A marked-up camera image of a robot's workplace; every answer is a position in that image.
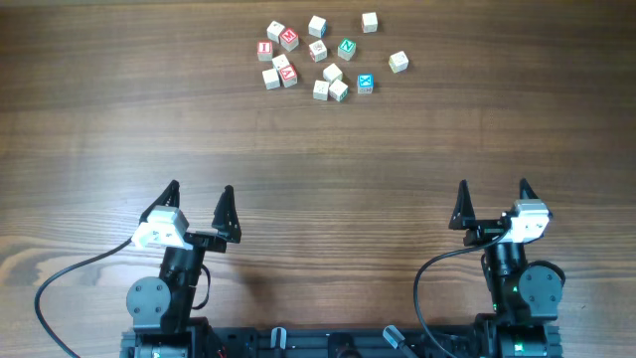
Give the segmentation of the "blue X block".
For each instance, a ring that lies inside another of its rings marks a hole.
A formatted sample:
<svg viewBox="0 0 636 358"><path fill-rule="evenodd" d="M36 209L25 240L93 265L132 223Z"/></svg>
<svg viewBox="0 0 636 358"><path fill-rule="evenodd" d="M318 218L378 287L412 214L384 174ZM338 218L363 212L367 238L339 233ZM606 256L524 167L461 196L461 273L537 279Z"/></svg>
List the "blue X block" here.
<svg viewBox="0 0 636 358"><path fill-rule="evenodd" d="M372 74L360 74L357 80L357 89L360 94L372 93L375 87L374 76Z"/></svg>

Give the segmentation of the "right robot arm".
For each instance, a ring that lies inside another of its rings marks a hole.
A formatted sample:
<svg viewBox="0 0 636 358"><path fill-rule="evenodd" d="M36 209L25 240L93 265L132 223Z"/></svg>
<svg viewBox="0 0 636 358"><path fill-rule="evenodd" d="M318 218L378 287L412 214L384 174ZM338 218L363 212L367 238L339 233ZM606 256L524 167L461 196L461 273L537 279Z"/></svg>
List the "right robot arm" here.
<svg viewBox="0 0 636 358"><path fill-rule="evenodd" d="M476 218L468 183L458 187L449 228L464 230L463 245L482 250L481 266L491 293L492 314L476 316L472 338L477 357L536 357L562 355L558 305L564 271L547 261L529 262L525 246L544 236L551 210L527 180L520 181L520 198L493 220Z"/></svg>

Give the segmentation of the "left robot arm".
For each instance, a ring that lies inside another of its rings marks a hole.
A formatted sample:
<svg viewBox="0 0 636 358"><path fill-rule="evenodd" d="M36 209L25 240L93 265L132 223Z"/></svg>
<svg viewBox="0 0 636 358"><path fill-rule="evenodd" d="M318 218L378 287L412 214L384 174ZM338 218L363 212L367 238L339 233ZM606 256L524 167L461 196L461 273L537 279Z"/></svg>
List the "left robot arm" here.
<svg viewBox="0 0 636 358"><path fill-rule="evenodd" d="M223 254L229 243L237 244L241 228L234 187L228 185L218 201L209 232L190 232L180 209L180 184L173 180L142 213L131 242L138 249L150 245L165 253L156 276L136 281L126 295L132 329L122 334L121 358L225 357L227 349L205 317L194 310L207 304L194 302L207 252Z"/></svg>

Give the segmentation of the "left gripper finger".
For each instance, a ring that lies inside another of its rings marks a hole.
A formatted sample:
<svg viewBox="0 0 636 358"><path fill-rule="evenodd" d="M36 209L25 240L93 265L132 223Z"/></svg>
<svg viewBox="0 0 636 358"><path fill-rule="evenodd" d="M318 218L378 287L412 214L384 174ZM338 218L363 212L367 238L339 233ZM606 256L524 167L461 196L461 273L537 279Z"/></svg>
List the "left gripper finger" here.
<svg viewBox="0 0 636 358"><path fill-rule="evenodd" d="M156 206L180 207L180 183L177 180L172 180L158 198L142 212L139 217L139 222L146 222L148 216Z"/></svg>
<svg viewBox="0 0 636 358"><path fill-rule="evenodd" d="M241 227L235 202L235 190L232 185L225 187L217 203L212 228L223 240L233 244L240 243Z"/></svg>

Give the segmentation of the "block with red drawing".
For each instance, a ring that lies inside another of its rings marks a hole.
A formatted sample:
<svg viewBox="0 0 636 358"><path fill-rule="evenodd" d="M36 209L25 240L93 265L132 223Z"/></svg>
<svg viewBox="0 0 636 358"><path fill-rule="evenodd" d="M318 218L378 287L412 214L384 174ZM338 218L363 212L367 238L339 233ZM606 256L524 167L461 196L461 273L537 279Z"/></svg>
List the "block with red drawing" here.
<svg viewBox="0 0 636 358"><path fill-rule="evenodd" d="M309 45L309 54L312 61L318 63L327 58L328 49L322 40L318 40Z"/></svg>

